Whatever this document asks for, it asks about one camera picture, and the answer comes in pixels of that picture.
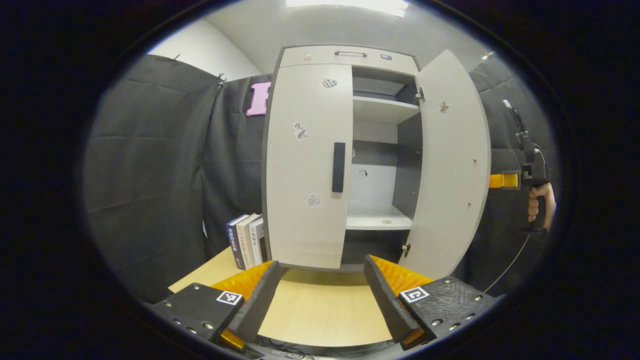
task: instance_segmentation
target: book spine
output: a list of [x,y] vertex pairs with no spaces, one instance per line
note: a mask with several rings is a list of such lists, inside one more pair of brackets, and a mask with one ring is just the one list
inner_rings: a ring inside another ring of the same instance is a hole
[[245,269],[252,268],[253,256],[251,255],[251,248],[249,248],[249,243],[246,239],[246,229],[244,227],[236,226],[236,232],[238,234],[238,244],[240,244],[240,253],[242,253],[242,259],[244,260]]
[[260,243],[258,239],[258,226],[250,226],[251,231],[251,249],[253,250],[253,263],[256,265],[262,264],[262,256],[260,254]]
[[227,236],[229,237],[229,244],[231,246],[231,251],[233,251],[234,253],[236,266],[240,270],[246,270],[246,266],[244,265],[244,260],[242,259],[242,254],[240,252],[240,247],[238,246],[237,231],[236,231],[235,225],[227,225]]

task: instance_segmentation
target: pink letter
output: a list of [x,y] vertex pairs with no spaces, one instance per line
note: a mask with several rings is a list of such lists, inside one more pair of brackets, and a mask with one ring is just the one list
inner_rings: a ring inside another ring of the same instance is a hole
[[269,98],[271,82],[253,84],[253,99],[251,107],[246,111],[246,116],[264,115],[267,113],[267,99]]

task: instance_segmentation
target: black door handle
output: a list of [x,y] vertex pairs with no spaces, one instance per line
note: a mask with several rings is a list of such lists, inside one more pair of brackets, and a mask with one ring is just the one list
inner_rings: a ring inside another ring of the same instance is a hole
[[344,142],[333,143],[333,183],[331,191],[341,193],[344,189]]

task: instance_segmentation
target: ceiling light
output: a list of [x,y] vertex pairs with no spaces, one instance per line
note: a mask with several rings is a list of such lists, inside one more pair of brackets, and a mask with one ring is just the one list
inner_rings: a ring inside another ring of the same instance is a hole
[[404,17],[404,11],[409,6],[402,0],[287,0],[287,6],[290,8],[312,5],[355,6],[398,17]]

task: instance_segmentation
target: book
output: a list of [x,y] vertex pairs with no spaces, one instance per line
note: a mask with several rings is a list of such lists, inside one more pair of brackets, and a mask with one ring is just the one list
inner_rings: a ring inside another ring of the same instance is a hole
[[229,245],[231,246],[231,250],[234,253],[234,259],[236,260],[236,266],[240,270],[246,270],[246,266],[244,265],[244,260],[242,258],[242,253],[240,252],[240,245],[238,244],[238,235],[236,231],[236,224],[240,221],[246,219],[249,215],[244,214],[241,217],[237,217],[230,222],[227,222],[227,237],[229,238]]
[[249,234],[251,234],[251,250],[253,251],[253,263],[262,264],[262,252],[260,251],[260,239],[264,237],[264,219],[262,215],[249,224]]
[[238,244],[240,245],[240,252],[242,253],[242,259],[247,269],[252,268],[253,264],[253,251],[251,250],[251,235],[249,234],[249,224],[252,223],[259,215],[251,214],[249,217],[244,218],[236,224],[238,233]]

